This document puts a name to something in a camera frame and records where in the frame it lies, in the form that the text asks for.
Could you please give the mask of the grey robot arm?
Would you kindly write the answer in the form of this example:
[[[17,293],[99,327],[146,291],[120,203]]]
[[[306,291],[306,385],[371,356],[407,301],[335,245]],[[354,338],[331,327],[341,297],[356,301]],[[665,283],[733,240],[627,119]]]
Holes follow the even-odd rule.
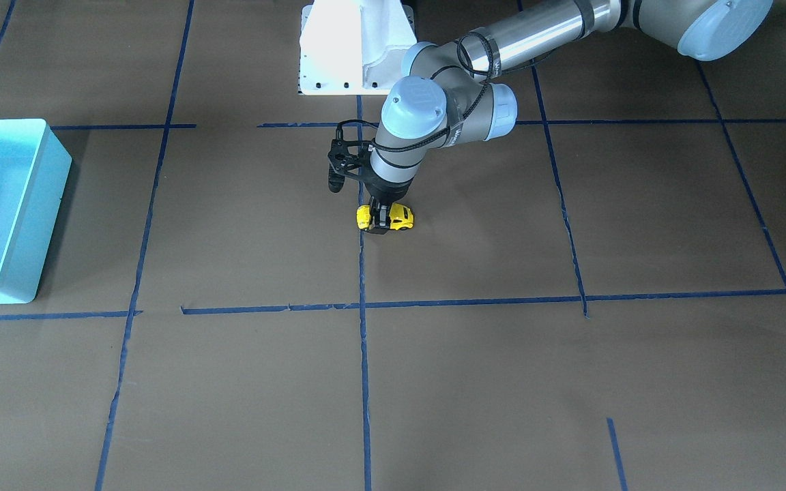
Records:
[[[499,77],[622,26],[686,57],[717,60],[748,40],[771,8],[770,1],[540,1],[443,46],[419,42],[403,57],[374,139],[358,143],[355,158],[331,151],[330,170],[359,170],[369,195],[358,209],[359,229],[408,230],[413,214],[401,201],[431,149],[486,142],[514,128],[516,96]]]

